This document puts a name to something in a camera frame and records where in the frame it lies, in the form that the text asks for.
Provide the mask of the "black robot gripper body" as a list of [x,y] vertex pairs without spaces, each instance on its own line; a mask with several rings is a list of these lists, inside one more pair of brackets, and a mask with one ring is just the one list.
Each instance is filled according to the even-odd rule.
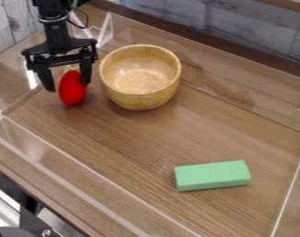
[[27,68],[51,68],[68,63],[80,63],[84,57],[96,59],[95,39],[75,38],[68,33],[65,20],[43,21],[45,40],[23,50]]

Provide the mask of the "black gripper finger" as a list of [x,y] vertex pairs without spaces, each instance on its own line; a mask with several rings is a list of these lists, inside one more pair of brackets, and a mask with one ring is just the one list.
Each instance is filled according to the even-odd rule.
[[91,58],[84,57],[79,63],[80,69],[80,80],[83,85],[88,85],[91,83]]
[[55,82],[53,82],[51,69],[39,67],[39,68],[36,68],[36,73],[37,73],[37,76],[41,81],[41,85],[43,85],[44,89],[48,92],[53,92],[55,91]]

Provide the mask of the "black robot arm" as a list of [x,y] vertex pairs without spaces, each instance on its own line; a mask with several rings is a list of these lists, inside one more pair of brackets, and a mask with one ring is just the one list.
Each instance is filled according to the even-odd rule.
[[45,40],[24,49],[25,67],[32,70],[48,92],[53,92],[55,82],[52,67],[77,64],[80,83],[91,83],[91,65],[97,59],[96,40],[75,38],[68,33],[71,2],[69,0],[31,0],[37,8],[39,22],[43,25]]

